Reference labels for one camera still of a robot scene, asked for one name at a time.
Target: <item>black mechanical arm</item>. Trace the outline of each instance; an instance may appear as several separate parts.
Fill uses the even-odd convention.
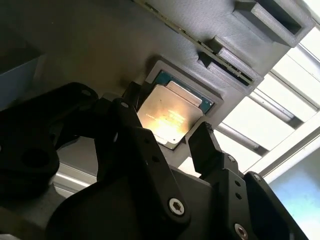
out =
[[[0,112],[0,232],[22,240],[307,240],[254,172],[203,122],[188,141],[200,179],[167,164],[131,100],[70,83]],[[54,201],[57,150],[94,139],[97,183]],[[50,198],[43,204],[44,198]],[[43,222],[33,217],[47,213]]]

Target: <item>textured plastic surface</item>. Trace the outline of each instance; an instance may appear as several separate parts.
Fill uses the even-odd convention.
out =
[[[226,49],[261,76],[290,49],[261,38],[239,21],[233,15],[234,0],[148,2],[202,42],[220,38]],[[284,2],[294,4],[293,0]],[[77,81],[100,96],[106,92],[122,95],[131,81],[145,81],[152,57],[163,56],[221,95],[224,103],[206,119],[215,128],[254,88],[234,86],[235,80],[222,70],[216,74],[207,70],[198,63],[194,44],[130,0],[4,0],[0,20],[48,53],[43,88],[37,94]],[[179,166],[189,154],[189,150],[177,149],[167,160]],[[77,167],[86,169],[87,162],[88,157],[80,155]]]
[[[157,19],[159,19],[161,22],[163,22],[165,25],[171,28],[174,32],[182,35],[185,39],[193,43],[193,45],[198,50],[207,54],[210,58],[213,59],[215,63],[217,63],[217,65],[221,66],[222,69],[224,69],[234,78],[236,78],[240,82],[246,83],[247,84],[246,86],[250,87],[252,85],[252,83],[254,82],[254,79],[244,74],[242,70],[238,69],[231,62],[228,62],[225,59],[221,58],[221,56],[219,56],[217,52],[214,52],[211,48],[209,48],[206,43],[202,42],[196,36],[193,36],[192,34],[187,32],[184,28],[172,22],[168,17],[163,15],[160,11],[158,11],[155,7],[153,7],[149,3],[144,2],[143,0],[133,0],[133,1],[137,3],[139,6],[141,6],[143,9],[147,10],[149,13],[154,15]]]
[[[262,80],[264,79],[263,76],[261,76],[256,71],[254,71],[250,66],[245,64],[240,58],[236,57],[225,47],[223,47],[219,51],[218,56],[228,61],[228,63],[232,63],[233,66],[243,71],[246,75],[251,77],[254,81],[261,83]]]
[[[258,2],[237,2],[233,14],[258,35],[265,35],[272,41],[294,48],[315,25],[311,16],[295,2]]]
[[[244,63],[249,66],[253,66],[255,61],[252,56],[249,56],[246,52],[239,51],[236,47],[228,44],[226,41],[221,39],[218,36],[215,36],[208,45],[214,49],[216,52],[219,52],[222,48],[228,49],[231,53],[241,59]]]

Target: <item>screw head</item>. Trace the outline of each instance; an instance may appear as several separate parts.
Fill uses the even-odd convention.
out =
[[[128,108],[128,107],[129,107],[129,105],[126,104],[125,102],[122,102],[121,105],[122,105],[123,107],[125,107],[125,108]]]
[[[253,174],[253,176],[257,181],[261,181],[261,177],[258,174]]]
[[[81,91],[82,94],[86,95],[86,96],[91,96],[91,92],[89,92],[88,90],[84,89]]]
[[[234,157],[233,156],[230,156],[230,155],[228,155],[228,159],[231,161],[231,162],[235,162],[236,160],[234,159]]]
[[[169,200],[169,208],[170,211],[177,216],[182,216],[185,213],[185,206],[176,198]]]
[[[235,230],[236,234],[238,234],[238,236],[241,238],[241,240],[248,240],[248,233],[243,226],[236,223],[234,225],[234,230]]]

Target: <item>bolt hole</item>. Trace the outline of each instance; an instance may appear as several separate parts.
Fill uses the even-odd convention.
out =
[[[242,199],[242,196],[241,196],[239,193],[236,193],[235,196],[236,196],[239,200]]]
[[[241,187],[240,182],[238,182],[238,181],[234,181],[234,182],[235,182],[235,184],[236,184],[238,187]]]
[[[21,158],[24,165],[29,168],[42,168],[46,166],[49,161],[49,155],[42,149],[29,149],[27,150]]]
[[[156,156],[152,156],[152,161],[154,161],[156,163],[160,162],[159,158],[157,158]]]
[[[89,92],[88,90],[84,89],[81,91],[82,94],[86,95],[86,96],[91,96],[91,92]]]
[[[239,227],[238,231],[242,236],[246,235],[246,233],[244,232],[244,230],[241,227]]]
[[[175,210],[181,212],[181,206],[178,202],[173,203],[173,207],[175,208]]]

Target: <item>gray wall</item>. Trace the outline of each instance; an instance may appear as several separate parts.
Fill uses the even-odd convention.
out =
[[[309,240],[320,239],[320,149],[270,183]]]

